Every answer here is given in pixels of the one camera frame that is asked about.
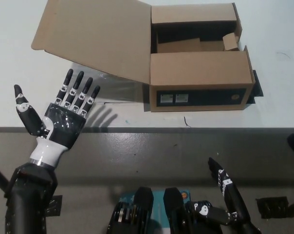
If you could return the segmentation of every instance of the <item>cardboard box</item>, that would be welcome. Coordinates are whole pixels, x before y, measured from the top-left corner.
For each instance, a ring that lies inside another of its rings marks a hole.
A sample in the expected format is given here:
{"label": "cardboard box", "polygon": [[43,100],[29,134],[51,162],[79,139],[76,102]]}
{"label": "cardboard box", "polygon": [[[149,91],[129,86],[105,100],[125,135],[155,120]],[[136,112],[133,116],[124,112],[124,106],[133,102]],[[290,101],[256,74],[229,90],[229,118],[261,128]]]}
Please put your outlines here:
{"label": "cardboard box", "polygon": [[235,4],[48,0],[35,50],[150,84],[151,111],[242,110],[255,83]]}

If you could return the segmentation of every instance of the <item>tabletop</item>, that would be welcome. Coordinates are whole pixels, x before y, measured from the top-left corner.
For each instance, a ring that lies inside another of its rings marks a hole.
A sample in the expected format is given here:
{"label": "tabletop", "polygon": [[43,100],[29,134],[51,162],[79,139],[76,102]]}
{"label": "tabletop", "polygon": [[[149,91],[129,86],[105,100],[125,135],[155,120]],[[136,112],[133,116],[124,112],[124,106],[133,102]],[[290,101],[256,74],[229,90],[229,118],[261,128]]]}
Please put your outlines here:
{"label": "tabletop", "polygon": [[[151,5],[233,0],[144,0]],[[25,131],[15,110],[14,84],[40,115],[53,102],[69,68],[92,76],[102,90],[85,132],[196,132],[203,129],[294,131],[294,1],[236,0],[263,97],[243,111],[144,111],[142,84],[31,49],[47,0],[0,0],[0,132]]]}

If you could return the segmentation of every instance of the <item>plastic sheet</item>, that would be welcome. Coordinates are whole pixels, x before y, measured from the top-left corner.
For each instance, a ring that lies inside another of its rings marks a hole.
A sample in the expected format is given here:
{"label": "plastic sheet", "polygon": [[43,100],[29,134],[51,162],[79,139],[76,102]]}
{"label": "plastic sheet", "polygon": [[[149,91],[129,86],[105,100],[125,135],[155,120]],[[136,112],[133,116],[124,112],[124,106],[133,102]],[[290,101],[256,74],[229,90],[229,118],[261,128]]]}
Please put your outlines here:
{"label": "plastic sheet", "polygon": [[84,71],[84,78],[80,89],[85,85],[89,77],[93,78],[91,90],[96,86],[101,86],[101,91],[96,98],[97,103],[120,103],[120,102],[140,102],[142,100],[142,84],[136,81],[113,76],[92,68],[82,66],[76,63],[72,64],[73,77],[76,77],[80,71]]}

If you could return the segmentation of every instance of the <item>white sticker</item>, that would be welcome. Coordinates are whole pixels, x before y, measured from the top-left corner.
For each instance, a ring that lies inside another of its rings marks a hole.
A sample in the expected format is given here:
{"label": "white sticker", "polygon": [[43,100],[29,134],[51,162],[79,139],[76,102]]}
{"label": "white sticker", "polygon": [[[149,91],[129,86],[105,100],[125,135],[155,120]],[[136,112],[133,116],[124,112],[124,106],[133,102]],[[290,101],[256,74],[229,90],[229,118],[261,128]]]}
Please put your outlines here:
{"label": "white sticker", "polygon": [[173,95],[172,94],[161,94],[160,103],[173,103]]}
{"label": "white sticker", "polygon": [[188,94],[177,94],[175,102],[188,102]]}

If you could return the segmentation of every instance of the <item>box lid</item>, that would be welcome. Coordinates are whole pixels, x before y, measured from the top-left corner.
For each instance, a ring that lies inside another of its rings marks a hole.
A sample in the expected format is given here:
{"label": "box lid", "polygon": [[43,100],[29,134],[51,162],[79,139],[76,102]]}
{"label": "box lid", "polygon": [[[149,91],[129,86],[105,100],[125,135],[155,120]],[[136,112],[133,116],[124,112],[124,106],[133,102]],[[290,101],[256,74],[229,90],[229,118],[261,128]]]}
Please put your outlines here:
{"label": "box lid", "polygon": [[150,18],[137,0],[48,0],[32,48],[149,83]]}

